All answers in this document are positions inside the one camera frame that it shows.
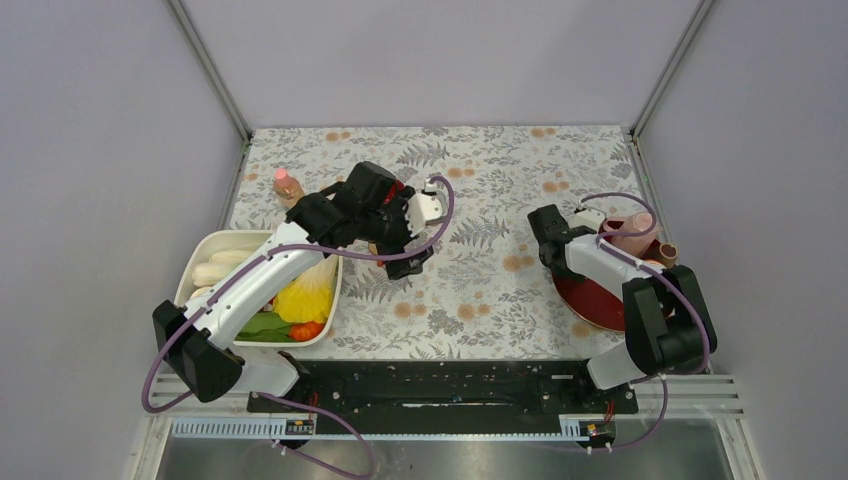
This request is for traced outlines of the pink textured mug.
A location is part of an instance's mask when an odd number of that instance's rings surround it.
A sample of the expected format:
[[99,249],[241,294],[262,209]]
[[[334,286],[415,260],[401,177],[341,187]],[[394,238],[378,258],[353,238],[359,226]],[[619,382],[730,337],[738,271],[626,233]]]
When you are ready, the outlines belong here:
[[606,238],[615,248],[634,257],[642,258],[657,239],[660,227],[654,216],[642,211],[628,217],[608,218],[602,224],[603,232],[613,232]]

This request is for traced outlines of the red enamel mug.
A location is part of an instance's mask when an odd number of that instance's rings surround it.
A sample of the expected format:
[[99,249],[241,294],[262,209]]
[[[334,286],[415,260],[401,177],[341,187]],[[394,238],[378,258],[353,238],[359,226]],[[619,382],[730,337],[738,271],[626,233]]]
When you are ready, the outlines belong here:
[[404,188],[405,185],[402,182],[395,181],[394,184],[389,188],[386,196],[383,199],[382,204],[388,205],[392,201],[392,199],[397,196]]

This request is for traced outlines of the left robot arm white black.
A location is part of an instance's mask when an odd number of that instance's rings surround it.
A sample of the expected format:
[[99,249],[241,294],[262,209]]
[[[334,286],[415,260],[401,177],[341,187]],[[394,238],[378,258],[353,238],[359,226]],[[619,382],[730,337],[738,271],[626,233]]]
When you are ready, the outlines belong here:
[[245,261],[211,289],[152,313],[158,353],[142,388],[149,413],[189,397],[202,403],[230,390],[271,394],[288,411],[309,401],[310,385],[289,363],[239,356],[238,333],[273,296],[331,255],[383,262],[391,280],[422,272],[454,214],[455,192],[435,175],[416,189],[386,169],[356,164],[344,181],[300,198]]

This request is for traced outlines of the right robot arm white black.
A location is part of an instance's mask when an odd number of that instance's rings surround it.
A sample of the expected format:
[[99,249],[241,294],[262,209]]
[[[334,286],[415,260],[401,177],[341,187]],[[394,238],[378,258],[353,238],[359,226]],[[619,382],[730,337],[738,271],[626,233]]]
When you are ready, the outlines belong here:
[[706,366],[717,336],[692,269],[663,268],[617,248],[605,237],[610,229],[604,214],[594,209],[565,218],[547,205],[527,218],[552,276],[595,288],[570,303],[583,307],[584,317],[612,307],[622,314],[623,343],[590,358],[573,386],[579,407],[597,412],[615,387],[693,362]]

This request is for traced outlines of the brown glazed ceramic mug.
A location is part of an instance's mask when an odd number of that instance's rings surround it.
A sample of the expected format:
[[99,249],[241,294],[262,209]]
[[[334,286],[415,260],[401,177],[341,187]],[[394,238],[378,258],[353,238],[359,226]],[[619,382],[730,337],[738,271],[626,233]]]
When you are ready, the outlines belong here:
[[679,258],[678,248],[671,243],[661,243],[656,249],[656,259],[665,267],[672,268]]

